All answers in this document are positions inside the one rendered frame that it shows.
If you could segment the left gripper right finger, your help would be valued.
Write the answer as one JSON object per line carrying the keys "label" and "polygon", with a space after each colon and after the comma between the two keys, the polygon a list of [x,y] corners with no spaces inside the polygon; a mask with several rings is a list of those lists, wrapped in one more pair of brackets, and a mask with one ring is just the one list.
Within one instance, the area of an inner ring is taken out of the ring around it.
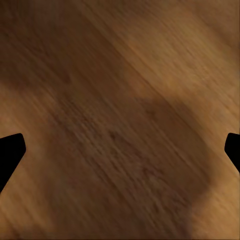
{"label": "left gripper right finger", "polygon": [[224,151],[240,173],[240,135],[230,132],[226,138],[224,148]]}

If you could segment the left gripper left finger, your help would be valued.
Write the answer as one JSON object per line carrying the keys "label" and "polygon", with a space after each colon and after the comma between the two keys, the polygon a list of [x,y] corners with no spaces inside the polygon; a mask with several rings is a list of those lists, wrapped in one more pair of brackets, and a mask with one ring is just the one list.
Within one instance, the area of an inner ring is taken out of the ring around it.
{"label": "left gripper left finger", "polygon": [[0,193],[26,152],[21,133],[0,138]]}

